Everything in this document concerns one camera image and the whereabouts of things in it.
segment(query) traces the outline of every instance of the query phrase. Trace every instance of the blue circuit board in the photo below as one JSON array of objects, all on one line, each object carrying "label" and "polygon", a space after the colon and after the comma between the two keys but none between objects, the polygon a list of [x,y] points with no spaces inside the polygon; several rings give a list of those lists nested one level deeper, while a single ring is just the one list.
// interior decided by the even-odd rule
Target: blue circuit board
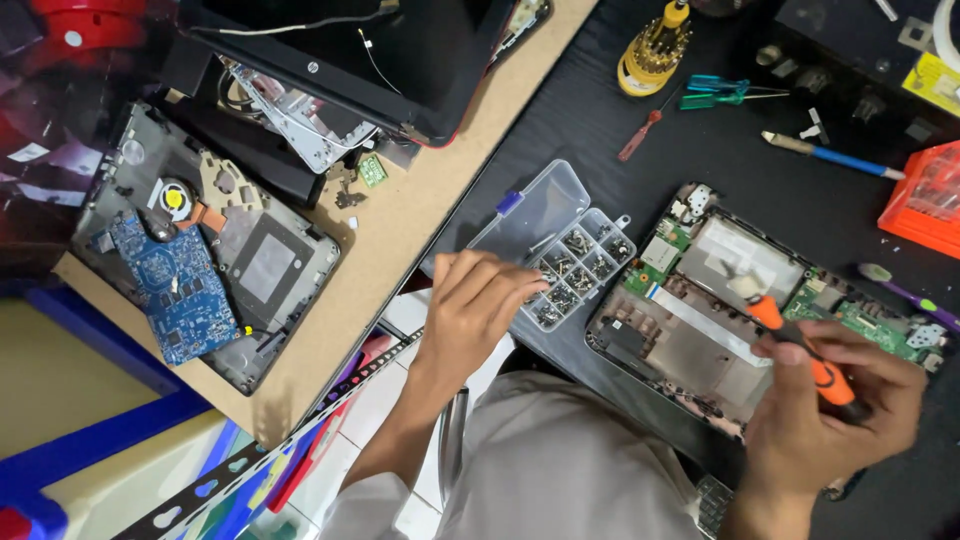
[{"label": "blue circuit board", "polygon": [[109,234],[136,278],[141,308],[167,364],[180,365],[240,336],[196,225],[161,244],[144,233],[135,212],[127,212]]}]

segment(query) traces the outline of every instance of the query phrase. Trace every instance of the person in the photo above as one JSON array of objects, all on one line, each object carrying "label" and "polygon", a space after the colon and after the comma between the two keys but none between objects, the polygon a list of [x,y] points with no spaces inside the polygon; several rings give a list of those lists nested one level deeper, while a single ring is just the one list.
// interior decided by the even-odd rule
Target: person
[{"label": "person", "polygon": [[[477,251],[436,257],[420,349],[393,410],[358,455],[320,538],[400,539],[394,521],[447,402],[547,284],[538,270]],[[720,537],[809,534],[821,488],[909,448],[924,371],[842,325],[804,321],[818,352],[844,366],[873,414],[861,427],[818,411],[810,358],[763,337],[774,382],[745,436],[747,465]],[[584,387],[544,373],[497,377],[464,435],[462,472],[436,538],[701,538],[696,492],[673,451]]]}]

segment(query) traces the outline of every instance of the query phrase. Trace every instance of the green circuit board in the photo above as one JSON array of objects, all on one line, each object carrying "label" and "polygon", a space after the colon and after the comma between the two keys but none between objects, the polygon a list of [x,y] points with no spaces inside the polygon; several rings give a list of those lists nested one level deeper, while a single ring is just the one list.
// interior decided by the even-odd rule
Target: green circuit board
[{"label": "green circuit board", "polygon": [[[663,283],[664,278],[670,274],[670,271],[673,270],[677,261],[680,260],[686,248],[690,246],[689,234],[678,226],[675,221],[667,217],[660,220],[660,224],[657,226],[656,237],[677,248],[679,251],[666,266],[664,272],[661,272],[646,262],[643,262],[642,266],[637,266],[627,271],[623,286],[637,296],[646,295],[647,290],[653,283]],[[636,258],[635,263],[639,262],[640,258]]]},{"label": "green circuit board", "polygon": [[939,354],[939,348],[926,347],[914,349],[906,344],[907,336],[902,331],[890,328],[884,321],[865,312],[858,304],[844,301],[830,312],[816,306],[814,301],[819,294],[815,280],[807,280],[798,289],[783,309],[783,318],[789,321],[804,319],[826,319],[840,321],[847,328],[873,341],[887,353],[892,353],[905,360],[922,363],[928,353]]}]

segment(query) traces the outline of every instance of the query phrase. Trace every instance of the screw organizer box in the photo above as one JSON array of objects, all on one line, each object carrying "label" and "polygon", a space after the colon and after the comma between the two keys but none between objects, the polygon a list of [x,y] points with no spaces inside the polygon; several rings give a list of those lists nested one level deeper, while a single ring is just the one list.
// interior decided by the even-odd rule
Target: screw organizer box
[{"label": "screw organizer box", "polygon": [[612,221],[589,204],[570,164],[554,160],[523,191],[508,192],[467,246],[541,270],[550,288],[521,311],[543,331],[555,330],[636,255],[621,231],[630,217]]}]

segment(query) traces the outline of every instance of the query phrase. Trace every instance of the purple toothbrush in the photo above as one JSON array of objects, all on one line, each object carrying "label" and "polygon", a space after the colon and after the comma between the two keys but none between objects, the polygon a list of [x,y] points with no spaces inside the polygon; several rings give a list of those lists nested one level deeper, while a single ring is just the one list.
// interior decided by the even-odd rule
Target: purple toothbrush
[{"label": "purple toothbrush", "polygon": [[909,300],[914,306],[919,308],[922,311],[926,311],[933,318],[937,319],[944,324],[947,328],[960,332],[960,319],[956,315],[937,307],[931,300],[917,296],[910,291],[904,290],[893,284],[892,279],[893,274],[887,272],[882,266],[878,264],[872,264],[870,262],[861,262],[856,265],[857,270],[860,271],[860,274],[870,280],[871,282],[877,282],[891,290],[903,298]]}]

